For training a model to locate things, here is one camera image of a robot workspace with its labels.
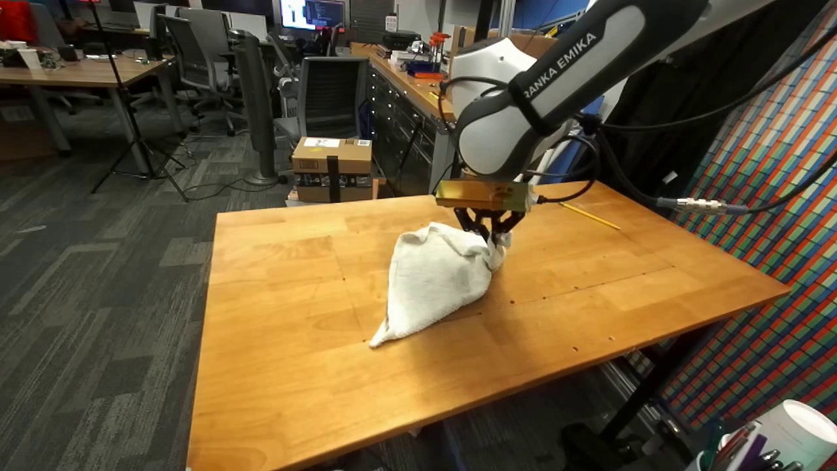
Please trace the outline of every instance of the white fabric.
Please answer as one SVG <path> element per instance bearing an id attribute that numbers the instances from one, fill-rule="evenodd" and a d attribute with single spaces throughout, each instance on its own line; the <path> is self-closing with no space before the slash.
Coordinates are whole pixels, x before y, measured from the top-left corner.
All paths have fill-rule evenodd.
<path id="1" fill-rule="evenodd" d="M 429 222 L 404 232 L 391 262 L 388 317 L 373 348 L 408 337 L 483 299 L 503 251 L 477 232 Z"/>

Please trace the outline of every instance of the floor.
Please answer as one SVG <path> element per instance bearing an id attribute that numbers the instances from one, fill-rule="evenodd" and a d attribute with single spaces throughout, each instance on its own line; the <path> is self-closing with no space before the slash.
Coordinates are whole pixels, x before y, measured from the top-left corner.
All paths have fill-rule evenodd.
<path id="1" fill-rule="evenodd" d="M 180 138 L 166 112 L 140 119 L 187 166 L 175 181 L 192 202 L 169 177 L 137 177 L 132 157 L 90 193 L 123 150 L 107 108 L 63 115 L 75 157 L 0 166 L 4 471 L 187 465 L 214 215 L 284 208 L 289 185 L 251 185 L 248 141 L 221 121 Z M 279 141 L 285 166 L 290 141 Z M 619 404 L 592 368 L 327 468 L 566 468 L 561 430 L 600 426 Z"/>

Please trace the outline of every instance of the cardboard box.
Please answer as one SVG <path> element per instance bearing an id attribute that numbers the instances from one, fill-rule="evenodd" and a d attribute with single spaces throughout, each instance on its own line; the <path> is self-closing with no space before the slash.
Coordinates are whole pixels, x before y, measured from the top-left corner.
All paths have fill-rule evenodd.
<path id="1" fill-rule="evenodd" d="M 373 200 L 373 141 L 305 136 L 293 150 L 293 177 L 305 204 Z"/>
<path id="2" fill-rule="evenodd" d="M 536 31 L 514 31 L 510 39 L 515 41 L 518 49 L 535 58 L 543 58 L 556 45 L 556 36 L 543 36 Z M 475 26 L 458 26 L 450 39 L 450 54 L 458 54 L 458 49 L 469 45 L 475 45 Z"/>
<path id="3" fill-rule="evenodd" d="M 0 88 L 0 162 L 58 157 L 47 125 L 22 88 Z"/>

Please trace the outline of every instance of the table leg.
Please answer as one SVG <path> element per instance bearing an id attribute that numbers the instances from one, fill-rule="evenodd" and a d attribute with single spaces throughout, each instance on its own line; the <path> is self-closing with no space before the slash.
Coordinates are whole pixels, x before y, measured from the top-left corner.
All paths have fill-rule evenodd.
<path id="1" fill-rule="evenodd" d="M 180 109 L 179 109 L 179 103 L 175 103 L 175 88 L 173 88 L 171 70 L 163 68 L 158 74 L 158 78 L 161 78 L 163 103 L 166 103 L 169 112 L 173 115 L 179 133 L 187 133 L 187 125 L 183 125 L 183 119 L 180 119 Z"/>
<path id="2" fill-rule="evenodd" d="M 137 136 L 135 124 L 132 124 L 132 109 L 127 108 L 127 103 L 123 103 L 119 88 L 107 88 L 107 94 L 111 94 L 111 103 L 115 104 L 115 109 L 119 109 L 119 115 L 123 121 L 127 138 L 129 138 L 137 170 L 144 172 L 144 176 L 152 176 L 148 150 L 140 145 L 140 136 Z"/>
<path id="3" fill-rule="evenodd" d="M 592 471 L 607 471 L 620 463 L 620 454 L 616 450 L 620 431 L 696 351 L 707 332 L 710 327 L 681 334 L 600 435 L 587 426 L 564 430 L 564 444 L 573 463 Z"/>
<path id="4" fill-rule="evenodd" d="M 27 87 L 31 103 L 35 103 L 35 109 L 39 112 L 39 119 L 46 121 L 50 136 L 54 136 L 54 145 L 61 154 L 71 154 L 75 147 L 69 141 L 69 136 L 63 133 L 50 103 L 47 103 L 47 94 L 43 87 Z"/>

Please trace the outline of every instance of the table top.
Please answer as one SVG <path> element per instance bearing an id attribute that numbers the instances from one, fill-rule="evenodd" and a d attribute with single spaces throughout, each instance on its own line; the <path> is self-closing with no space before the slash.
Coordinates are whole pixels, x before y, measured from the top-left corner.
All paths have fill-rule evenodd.
<path id="1" fill-rule="evenodd" d="M 415 103 L 425 115 L 441 119 L 441 83 L 418 82 L 411 74 L 395 68 L 378 54 L 379 45 L 354 45 L 352 54 L 370 58 L 373 68 L 379 70 L 407 99 Z M 443 99 L 443 112 L 452 121 L 450 99 Z"/>
<path id="2" fill-rule="evenodd" d="M 787 291 L 607 185 L 573 204 L 532 209 L 483 302 L 378 351 L 398 236 L 456 226 L 450 209 L 411 196 L 221 215 L 192 468 L 313 465 Z"/>
<path id="3" fill-rule="evenodd" d="M 119 58 L 123 83 L 135 83 L 171 61 L 137 62 L 135 58 Z M 78 61 L 63 62 L 61 68 L 46 68 L 31 74 L 29 68 L 0 68 L 0 83 L 29 83 L 29 87 L 71 87 L 71 88 L 115 88 L 115 77 L 107 61 Z"/>

